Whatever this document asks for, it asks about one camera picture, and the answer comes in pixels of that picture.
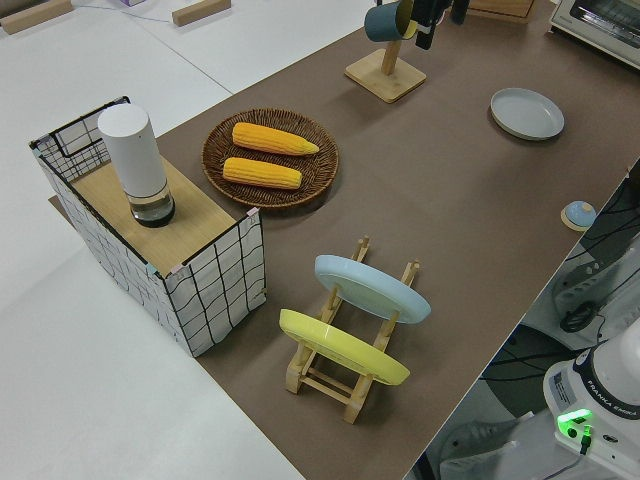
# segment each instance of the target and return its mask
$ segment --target gray plate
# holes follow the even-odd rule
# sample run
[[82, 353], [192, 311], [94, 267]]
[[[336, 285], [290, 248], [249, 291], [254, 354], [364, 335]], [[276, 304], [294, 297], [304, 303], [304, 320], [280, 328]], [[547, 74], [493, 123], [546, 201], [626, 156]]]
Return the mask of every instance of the gray plate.
[[500, 127], [525, 140], [546, 140], [564, 128], [564, 117], [557, 105], [524, 88], [505, 88], [494, 94], [491, 114]]

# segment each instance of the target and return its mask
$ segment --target toaster oven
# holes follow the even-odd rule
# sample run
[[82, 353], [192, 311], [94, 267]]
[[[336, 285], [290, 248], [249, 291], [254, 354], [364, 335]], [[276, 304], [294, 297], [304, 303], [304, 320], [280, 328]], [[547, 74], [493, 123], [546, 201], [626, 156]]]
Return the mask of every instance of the toaster oven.
[[559, 0], [551, 25], [640, 69], [640, 0]]

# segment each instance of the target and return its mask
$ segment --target white cylindrical speaker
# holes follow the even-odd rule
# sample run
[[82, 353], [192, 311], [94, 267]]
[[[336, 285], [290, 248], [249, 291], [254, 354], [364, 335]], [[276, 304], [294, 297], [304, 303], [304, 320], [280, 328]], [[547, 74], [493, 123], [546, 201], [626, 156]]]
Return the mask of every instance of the white cylindrical speaker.
[[98, 118], [133, 217], [147, 227], [166, 225], [175, 212], [149, 115], [130, 103], [114, 105]]

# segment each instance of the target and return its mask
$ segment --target glass base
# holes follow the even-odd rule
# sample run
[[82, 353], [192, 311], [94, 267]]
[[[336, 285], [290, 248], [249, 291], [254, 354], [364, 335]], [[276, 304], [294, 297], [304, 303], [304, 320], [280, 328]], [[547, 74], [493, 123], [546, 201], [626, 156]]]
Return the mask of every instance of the glass base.
[[136, 217], [136, 214], [133, 210], [131, 211], [131, 213], [133, 213], [133, 218], [135, 218], [136, 221], [143, 227], [149, 227], [149, 228], [164, 227], [171, 221], [171, 219], [173, 218], [173, 215], [176, 213], [176, 204], [174, 202], [171, 202], [171, 210], [162, 218], [147, 220], [141, 217]]
[[176, 204], [168, 188], [144, 200], [129, 197], [129, 205], [133, 218], [140, 225], [150, 228], [165, 226], [176, 212]]

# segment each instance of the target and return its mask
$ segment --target yellow plate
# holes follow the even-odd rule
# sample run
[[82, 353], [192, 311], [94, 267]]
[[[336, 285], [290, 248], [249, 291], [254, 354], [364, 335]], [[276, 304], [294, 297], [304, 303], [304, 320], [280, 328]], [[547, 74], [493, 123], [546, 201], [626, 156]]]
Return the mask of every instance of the yellow plate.
[[293, 310], [280, 310], [280, 328], [297, 342], [361, 375], [387, 385], [400, 385], [409, 370], [372, 345]]

